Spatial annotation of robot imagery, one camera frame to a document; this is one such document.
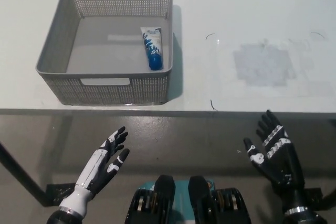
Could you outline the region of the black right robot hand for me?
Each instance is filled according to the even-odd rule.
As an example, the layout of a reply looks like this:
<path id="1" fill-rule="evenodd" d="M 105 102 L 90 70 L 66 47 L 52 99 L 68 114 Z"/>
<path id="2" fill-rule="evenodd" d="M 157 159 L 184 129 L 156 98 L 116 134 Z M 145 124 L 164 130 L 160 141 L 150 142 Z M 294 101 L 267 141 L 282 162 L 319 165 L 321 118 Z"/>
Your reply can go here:
<path id="1" fill-rule="evenodd" d="M 246 137 L 243 142 L 247 155 L 253 167 L 270 181 L 273 192 L 281 199 L 283 212 L 307 207 L 303 171 L 284 125 L 267 110 L 258 121 L 256 134 L 264 151 Z"/>

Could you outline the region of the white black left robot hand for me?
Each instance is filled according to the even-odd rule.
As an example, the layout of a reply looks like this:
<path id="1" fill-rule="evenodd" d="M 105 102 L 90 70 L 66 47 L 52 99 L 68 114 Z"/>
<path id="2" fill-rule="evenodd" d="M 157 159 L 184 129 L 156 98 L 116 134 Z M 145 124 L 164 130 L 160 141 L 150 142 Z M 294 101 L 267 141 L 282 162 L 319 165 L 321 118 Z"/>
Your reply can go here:
<path id="1" fill-rule="evenodd" d="M 75 190 L 83 188 L 94 197 L 111 181 L 130 153 L 123 145 L 127 136 L 123 126 L 106 138 L 86 163 Z"/>

